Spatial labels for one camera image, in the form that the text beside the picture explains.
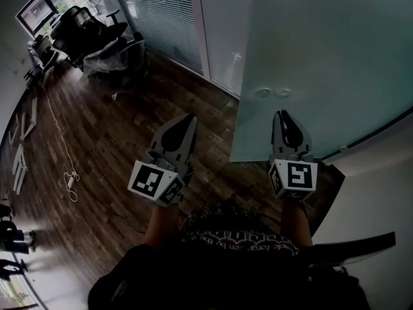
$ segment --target white cable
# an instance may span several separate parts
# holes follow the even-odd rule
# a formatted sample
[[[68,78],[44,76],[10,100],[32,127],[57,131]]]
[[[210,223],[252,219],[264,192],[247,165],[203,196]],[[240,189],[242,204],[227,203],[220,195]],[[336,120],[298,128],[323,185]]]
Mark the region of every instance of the white cable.
[[[53,119],[54,119],[54,121],[55,121],[55,123],[56,123],[56,127],[57,127],[57,129],[59,130],[60,137],[62,138],[62,141],[63,141],[63,145],[65,145],[67,157],[68,157],[69,160],[70,160],[70,164],[72,164],[73,172],[72,172],[71,174],[65,172],[65,173],[63,174],[63,179],[64,179],[64,181],[65,181],[66,190],[67,190],[67,193],[69,194],[70,200],[73,201],[73,202],[77,202],[77,194],[76,194],[76,192],[72,191],[72,190],[69,188],[68,182],[66,181],[66,175],[69,176],[69,179],[70,179],[71,177],[73,177],[73,178],[75,179],[75,181],[79,181],[79,180],[80,180],[80,175],[77,174],[77,172],[76,172],[76,170],[75,170],[75,167],[74,167],[74,164],[73,164],[73,160],[72,160],[72,158],[71,158],[70,155],[69,155],[69,150],[67,149],[66,141],[65,141],[65,139],[64,139],[64,137],[63,137],[62,130],[60,129],[59,122],[57,121],[56,117],[54,116],[54,112],[53,112],[53,109],[52,109],[52,105],[50,104],[49,95],[47,94],[46,89],[44,88],[43,84],[42,84],[40,81],[39,81],[39,84],[40,84],[41,88],[44,90],[44,92],[45,92],[45,94],[46,94],[46,98],[47,98],[47,102],[48,102],[48,104],[49,104],[50,111],[51,111],[52,116],[53,116]]]

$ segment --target wooden floor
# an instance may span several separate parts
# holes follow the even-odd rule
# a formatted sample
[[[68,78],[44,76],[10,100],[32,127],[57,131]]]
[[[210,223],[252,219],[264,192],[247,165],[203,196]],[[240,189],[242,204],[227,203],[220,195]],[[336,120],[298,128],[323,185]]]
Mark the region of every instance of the wooden floor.
[[[36,128],[24,141],[29,173],[21,194],[12,194],[22,229],[37,229],[35,254],[21,256],[29,279],[49,309],[86,309],[92,284],[109,272],[125,252],[139,244],[152,205],[127,191],[135,160],[143,157],[154,131],[183,113],[197,116],[199,132],[191,158],[195,175],[179,205],[183,221],[191,209],[233,198],[254,212],[281,217],[265,163],[229,163],[238,102],[203,79],[150,54],[150,75],[133,94],[113,92],[82,77],[62,62],[45,81],[52,107],[74,159],[79,201],[68,198],[64,172],[72,168],[41,88],[27,93],[17,113],[30,111],[39,98]],[[3,141],[0,153],[3,189],[11,189],[11,166],[18,141]],[[312,232],[330,208],[344,176],[320,167],[317,194],[307,201]],[[266,223],[274,230],[278,226]]]

